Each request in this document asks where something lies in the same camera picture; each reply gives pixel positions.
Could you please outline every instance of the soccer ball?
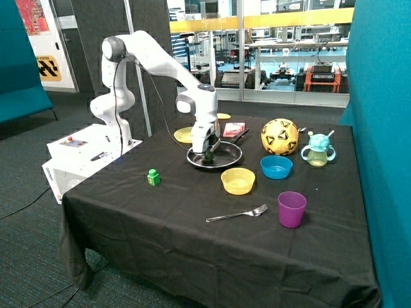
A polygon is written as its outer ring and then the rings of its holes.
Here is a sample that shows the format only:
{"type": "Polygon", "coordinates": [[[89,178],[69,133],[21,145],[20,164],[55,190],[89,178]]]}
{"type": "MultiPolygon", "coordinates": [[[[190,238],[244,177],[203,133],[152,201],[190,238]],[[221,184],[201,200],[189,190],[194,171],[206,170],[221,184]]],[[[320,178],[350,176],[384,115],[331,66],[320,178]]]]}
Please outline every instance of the soccer ball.
{"type": "Polygon", "coordinates": [[[299,131],[287,119],[274,119],[261,131],[261,141],[267,152],[274,155],[288,155],[298,147],[299,131]]]}

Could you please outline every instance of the robot control box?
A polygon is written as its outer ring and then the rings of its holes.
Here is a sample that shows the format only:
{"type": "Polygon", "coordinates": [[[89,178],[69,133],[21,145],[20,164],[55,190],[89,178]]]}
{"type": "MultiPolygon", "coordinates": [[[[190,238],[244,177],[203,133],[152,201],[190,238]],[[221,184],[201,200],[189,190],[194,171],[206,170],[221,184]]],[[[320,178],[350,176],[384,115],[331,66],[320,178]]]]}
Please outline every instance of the robot control box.
{"type": "MultiPolygon", "coordinates": [[[[47,145],[51,160],[42,168],[58,204],[63,194],[120,157],[120,143],[107,132],[107,125],[93,124],[47,145]]],[[[140,143],[133,140],[123,153],[140,143]]]]}

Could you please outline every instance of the metal fork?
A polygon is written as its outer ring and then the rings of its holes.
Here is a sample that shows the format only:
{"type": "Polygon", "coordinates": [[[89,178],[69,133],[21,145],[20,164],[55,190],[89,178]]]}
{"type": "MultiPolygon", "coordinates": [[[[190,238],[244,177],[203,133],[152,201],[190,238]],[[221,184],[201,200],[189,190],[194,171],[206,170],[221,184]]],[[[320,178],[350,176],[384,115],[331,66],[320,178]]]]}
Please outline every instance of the metal fork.
{"type": "Polygon", "coordinates": [[[213,218],[206,219],[205,221],[210,223],[212,221],[221,220],[221,219],[225,219],[225,218],[236,217],[236,216],[240,216],[240,215],[259,216],[262,213],[264,213],[264,211],[266,211],[267,208],[268,207],[265,204],[263,204],[262,206],[254,209],[254,210],[251,210],[250,212],[243,212],[243,213],[237,213],[237,214],[218,216],[218,217],[213,217],[213,218]]]}

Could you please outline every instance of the sign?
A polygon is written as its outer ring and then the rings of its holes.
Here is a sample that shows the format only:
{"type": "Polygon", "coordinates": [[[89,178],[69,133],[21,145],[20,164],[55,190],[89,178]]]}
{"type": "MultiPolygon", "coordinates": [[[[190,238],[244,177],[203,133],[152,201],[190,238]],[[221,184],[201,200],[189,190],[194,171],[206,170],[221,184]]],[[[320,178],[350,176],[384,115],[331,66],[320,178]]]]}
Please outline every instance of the sign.
{"type": "Polygon", "coordinates": [[[15,3],[29,37],[50,34],[40,0],[15,0],[15,3]]]}
{"type": "Polygon", "coordinates": [[[36,56],[41,81],[61,81],[62,75],[53,56],[36,56]]]}
{"type": "Polygon", "coordinates": [[[236,33],[229,33],[229,42],[237,42],[237,34],[236,33]]]}

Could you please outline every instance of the poster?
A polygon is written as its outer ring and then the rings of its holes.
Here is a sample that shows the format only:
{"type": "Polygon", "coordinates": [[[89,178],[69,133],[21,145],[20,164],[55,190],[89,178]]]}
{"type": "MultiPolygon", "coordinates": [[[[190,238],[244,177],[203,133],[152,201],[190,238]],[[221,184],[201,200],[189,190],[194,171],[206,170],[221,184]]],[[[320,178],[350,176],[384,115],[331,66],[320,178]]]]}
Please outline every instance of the poster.
{"type": "Polygon", "coordinates": [[[50,29],[44,16],[40,0],[15,0],[27,35],[50,34],[50,29]]]}

